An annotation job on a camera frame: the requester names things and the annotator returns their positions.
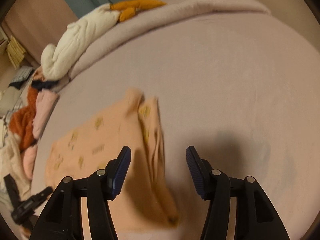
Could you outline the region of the dark navy garment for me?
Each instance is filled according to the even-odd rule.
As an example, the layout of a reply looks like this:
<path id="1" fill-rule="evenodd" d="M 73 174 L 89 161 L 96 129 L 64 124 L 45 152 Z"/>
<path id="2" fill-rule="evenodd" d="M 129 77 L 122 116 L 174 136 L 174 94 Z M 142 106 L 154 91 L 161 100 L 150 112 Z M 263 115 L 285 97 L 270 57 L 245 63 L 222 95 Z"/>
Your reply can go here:
<path id="1" fill-rule="evenodd" d="M 31 86 L 38 91 L 43 89 L 51 89 L 56 86 L 59 82 L 58 81 L 41 81 L 41 80 L 33 80 L 31 82 Z"/>

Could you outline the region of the grey plaid pillow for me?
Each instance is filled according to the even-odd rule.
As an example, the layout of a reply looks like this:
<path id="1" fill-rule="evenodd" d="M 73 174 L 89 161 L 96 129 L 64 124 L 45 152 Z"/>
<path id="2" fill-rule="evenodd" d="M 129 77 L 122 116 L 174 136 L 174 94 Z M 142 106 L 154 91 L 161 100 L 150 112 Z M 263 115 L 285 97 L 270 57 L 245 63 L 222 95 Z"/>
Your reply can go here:
<path id="1" fill-rule="evenodd" d="M 9 87 L 15 87 L 16 89 L 21 89 L 25 81 L 33 74 L 34 69 L 30 66 L 22 66 L 13 77 L 9 83 Z"/>

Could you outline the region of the straw woven item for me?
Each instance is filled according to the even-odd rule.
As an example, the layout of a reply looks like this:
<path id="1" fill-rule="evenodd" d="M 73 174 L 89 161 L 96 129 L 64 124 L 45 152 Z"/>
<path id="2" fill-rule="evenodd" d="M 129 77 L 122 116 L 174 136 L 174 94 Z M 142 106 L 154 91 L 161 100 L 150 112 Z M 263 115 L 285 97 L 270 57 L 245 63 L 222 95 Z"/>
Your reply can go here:
<path id="1" fill-rule="evenodd" d="M 15 69 L 20 68 L 20 65 L 23 62 L 27 51 L 14 36 L 10 37 L 6 47 L 6 51 L 13 67 Z"/>

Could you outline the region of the light pink garment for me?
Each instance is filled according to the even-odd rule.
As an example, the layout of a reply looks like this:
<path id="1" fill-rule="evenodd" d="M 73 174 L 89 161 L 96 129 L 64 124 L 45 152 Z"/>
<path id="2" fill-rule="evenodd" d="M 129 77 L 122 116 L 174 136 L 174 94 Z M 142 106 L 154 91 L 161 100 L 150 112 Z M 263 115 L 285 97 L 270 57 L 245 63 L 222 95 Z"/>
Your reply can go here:
<path id="1" fill-rule="evenodd" d="M 22 165 L 25 175 L 29 181 L 32 181 L 33 179 L 33 170 L 35 165 L 35 159 L 37 156 L 37 149 L 37 145 L 32 145 L 22 153 Z"/>

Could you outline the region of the cream fleece garment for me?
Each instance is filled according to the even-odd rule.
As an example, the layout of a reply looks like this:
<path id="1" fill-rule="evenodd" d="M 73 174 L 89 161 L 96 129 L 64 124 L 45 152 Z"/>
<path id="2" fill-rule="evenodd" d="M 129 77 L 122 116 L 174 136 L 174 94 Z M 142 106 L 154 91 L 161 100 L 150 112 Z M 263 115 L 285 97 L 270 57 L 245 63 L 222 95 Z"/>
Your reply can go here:
<path id="1" fill-rule="evenodd" d="M 30 196 L 31 182 L 25 175 L 19 144 L 21 138 L 14 133 L 8 132 L 1 148 L 1 203 L 12 210 L 12 203 L 5 186 L 4 177 L 11 175 L 17 185 L 21 200 Z"/>

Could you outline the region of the rust fuzzy garment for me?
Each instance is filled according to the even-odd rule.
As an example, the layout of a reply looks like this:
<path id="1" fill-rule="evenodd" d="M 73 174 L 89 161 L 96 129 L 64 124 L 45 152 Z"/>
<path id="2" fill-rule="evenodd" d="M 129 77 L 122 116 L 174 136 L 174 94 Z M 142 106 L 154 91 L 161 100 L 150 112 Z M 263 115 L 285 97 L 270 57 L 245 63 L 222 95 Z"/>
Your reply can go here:
<path id="1" fill-rule="evenodd" d="M 21 152 L 25 151 L 29 146 L 35 142 L 33 136 L 33 120 L 36 115 L 36 99 L 39 91 L 32 86 L 28 88 L 27 106 L 22 107 L 13 113 L 9 129 L 12 133 L 17 134 L 21 142 L 19 149 Z"/>

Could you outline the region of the pink curtain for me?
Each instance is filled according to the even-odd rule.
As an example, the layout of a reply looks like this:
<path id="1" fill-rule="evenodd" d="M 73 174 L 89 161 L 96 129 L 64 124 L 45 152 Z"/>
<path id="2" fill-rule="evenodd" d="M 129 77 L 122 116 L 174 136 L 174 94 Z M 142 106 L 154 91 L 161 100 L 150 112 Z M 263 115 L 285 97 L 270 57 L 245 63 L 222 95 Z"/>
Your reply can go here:
<path id="1" fill-rule="evenodd" d="M 67 25 L 77 19 L 65 0 L 16 0 L 1 27 L 39 63 L 44 48 L 57 44 Z"/>

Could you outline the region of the folded pink garment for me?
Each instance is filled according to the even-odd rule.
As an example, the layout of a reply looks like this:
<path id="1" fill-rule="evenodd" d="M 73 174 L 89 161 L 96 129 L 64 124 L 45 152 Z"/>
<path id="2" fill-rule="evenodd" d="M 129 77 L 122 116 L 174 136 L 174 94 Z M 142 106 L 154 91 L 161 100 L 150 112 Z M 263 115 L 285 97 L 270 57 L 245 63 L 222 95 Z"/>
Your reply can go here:
<path id="1" fill-rule="evenodd" d="M 36 98 L 36 114 L 33 119 L 33 136 L 39 140 L 59 95 L 48 89 L 41 90 Z"/>

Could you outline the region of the mauve folded duvet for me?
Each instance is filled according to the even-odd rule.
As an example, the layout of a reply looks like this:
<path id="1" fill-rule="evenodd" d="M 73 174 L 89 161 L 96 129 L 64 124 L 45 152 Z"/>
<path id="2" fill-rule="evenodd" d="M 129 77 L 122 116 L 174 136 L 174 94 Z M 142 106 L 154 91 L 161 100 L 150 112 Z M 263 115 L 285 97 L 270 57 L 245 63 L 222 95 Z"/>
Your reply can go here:
<path id="1" fill-rule="evenodd" d="M 257 12 L 269 15 L 270 9 L 257 0 L 161 0 L 162 7 L 140 12 L 118 23 L 95 40 L 68 72 L 70 80 L 91 67 L 127 41 L 148 31 L 196 16 L 219 12 Z"/>

